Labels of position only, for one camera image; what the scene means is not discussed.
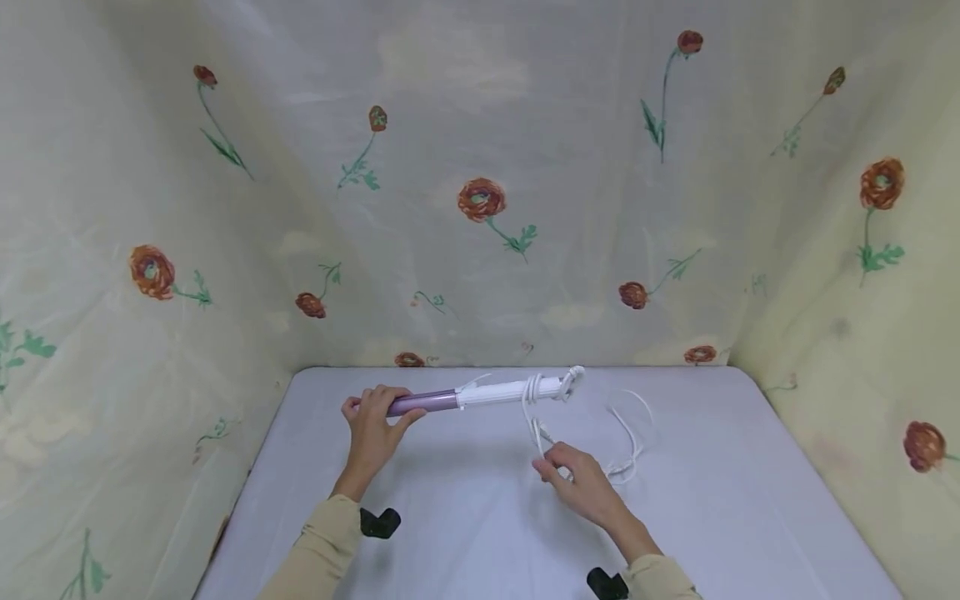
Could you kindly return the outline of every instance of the purple handle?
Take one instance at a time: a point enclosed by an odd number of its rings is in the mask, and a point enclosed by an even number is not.
[[[456,390],[443,390],[429,394],[410,394],[394,400],[387,411],[387,417],[399,417],[403,413],[422,408],[427,412],[445,411],[459,408]]]

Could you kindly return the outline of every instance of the orange flower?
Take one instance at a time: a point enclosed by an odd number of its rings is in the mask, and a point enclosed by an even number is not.
[[[210,89],[213,89],[217,84],[217,77],[213,74],[213,71],[201,64],[193,67],[193,76],[197,78],[198,82]]]
[[[647,290],[636,281],[627,281],[619,287],[620,301],[634,310],[647,305]]]
[[[326,317],[324,303],[309,292],[303,292],[297,296],[297,307],[303,311],[303,314],[307,317],[313,317],[314,319]]]
[[[380,106],[371,108],[367,118],[370,119],[370,131],[378,133],[387,129],[387,111]]]
[[[156,300],[169,300],[174,296],[174,265],[156,246],[137,246],[127,263],[133,283],[144,296]]]
[[[684,352],[684,360],[691,365],[708,363],[717,357],[717,348],[713,346],[697,346]]]
[[[394,357],[394,364],[398,367],[425,367],[426,363],[422,358],[413,352],[401,352]]]
[[[686,30],[677,37],[677,48],[688,57],[697,54],[704,47],[704,37],[697,32]]]
[[[840,89],[843,82],[847,80],[847,71],[842,66],[838,66],[830,73],[827,83],[824,85],[824,95],[829,96]]]
[[[918,473],[926,473],[940,466],[947,456],[947,440],[930,423],[915,420],[907,425],[903,451],[910,459],[910,467]]]
[[[457,197],[457,207],[474,223],[500,214],[507,207],[503,188],[486,178],[467,181]]]
[[[867,167],[860,176],[860,203],[864,208],[890,210],[903,191],[903,163],[890,156]]]

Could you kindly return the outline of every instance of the sleeve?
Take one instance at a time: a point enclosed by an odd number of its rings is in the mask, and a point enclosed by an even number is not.
[[[360,507],[343,495],[317,505],[257,600],[330,600],[360,544]]]
[[[703,600],[684,570],[669,557],[641,556],[622,576],[631,600]]]

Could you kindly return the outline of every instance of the cream fabric wall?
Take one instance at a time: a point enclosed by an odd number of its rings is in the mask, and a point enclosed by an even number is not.
[[[731,353],[908,597],[949,597],[957,23],[7,3],[0,597],[188,598],[300,367]]]
[[[185,6],[0,9],[0,598],[189,598],[307,355],[291,192],[226,83],[256,182],[199,131]]]
[[[960,7],[921,17],[859,53],[873,100],[829,171],[806,185],[822,200],[781,190],[806,206],[807,227],[780,230],[767,298],[733,362],[765,388],[904,594],[932,600],[960,589]],[[798,180],[817,159],[810,150],[797,155]],[[903,255],[864,275],[868,215],[874,251]]]

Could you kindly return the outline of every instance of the left hand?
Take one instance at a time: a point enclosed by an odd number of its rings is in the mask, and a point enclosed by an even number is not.
[[[406,388],[378,385],[374,390],[364,390],[361,397],[347,398],[340,412],[350,426],[350,452],[331,495],[341,493],[360,501],[374,476],[396,452],[407,428],[426,415],[425,410],[418,409],[406,413],[394,425],[387,422],[393,401],[409,394]]]

